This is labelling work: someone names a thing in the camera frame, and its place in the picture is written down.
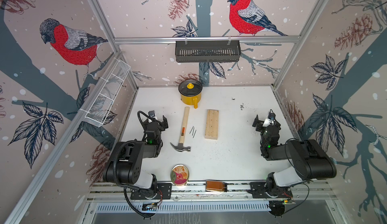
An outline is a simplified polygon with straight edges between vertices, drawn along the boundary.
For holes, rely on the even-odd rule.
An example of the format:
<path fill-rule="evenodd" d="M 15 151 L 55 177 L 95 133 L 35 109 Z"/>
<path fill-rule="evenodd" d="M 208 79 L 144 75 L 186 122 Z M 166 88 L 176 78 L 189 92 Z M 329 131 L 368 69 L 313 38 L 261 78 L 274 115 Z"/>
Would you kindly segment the wooden handled claw hammer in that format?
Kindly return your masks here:
<path fill-rule="evenodd" d="M 174 145 L 173 143 L 170 143 L 171 146 L 179 152 L 188 151 L 190 152 L 190 146 L 184 146 L 185 136 L 186 136 L 186 129 L 187 129 L 187 123 L 188 123 L 188 116 L 189 116 L 189 110 L 190 107 L 185 107 L 184 109 L 184 115 L 183 115 L 183 121 L 179 133 L 179 142 L 177 145 Z"/>

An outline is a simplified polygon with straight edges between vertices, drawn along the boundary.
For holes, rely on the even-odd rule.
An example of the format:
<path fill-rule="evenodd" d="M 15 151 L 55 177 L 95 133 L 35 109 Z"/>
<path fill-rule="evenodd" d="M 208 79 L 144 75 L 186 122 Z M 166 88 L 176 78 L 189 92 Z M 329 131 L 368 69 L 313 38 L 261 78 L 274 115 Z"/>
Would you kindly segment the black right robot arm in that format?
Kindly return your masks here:
<path fill-rule="evenodd" d="M 337 175 L 333 161 L 316 140 L 299 141 L 296 138 L 279 143 L 281 124 L 270 113 L 262 121 L 258 116 L 253 127 L 260 133 L 261 156 L 267 161 L 287 160 L 290 167 L 268 174 L 265 181 L 250 183 L 253 198 L 293 197 L 291 187 L 314 179 L 330 179 Z"/>

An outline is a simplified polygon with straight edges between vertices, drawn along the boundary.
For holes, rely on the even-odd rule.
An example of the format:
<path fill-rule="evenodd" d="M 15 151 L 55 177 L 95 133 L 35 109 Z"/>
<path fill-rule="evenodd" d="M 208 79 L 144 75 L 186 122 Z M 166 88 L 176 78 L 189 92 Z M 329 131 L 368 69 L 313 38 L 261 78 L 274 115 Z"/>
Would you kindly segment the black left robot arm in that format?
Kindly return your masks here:
<path fill-rule="evenodd" d="M 163 147 L 161 132 L 168 128 L 168 121 L 166 117 L 157 120 L 154 111 L 138 111 L 137 117 L 143 128 L 142 139 L 118 142 L 105 164 L 102 179 L 121 187 L 129 207 L 143 219 L 151 219 L 162 201 L 171 198 L 172 184 L 158 183 L 156 175 L 141 171 L 142 161 L 159 156 Z"/>

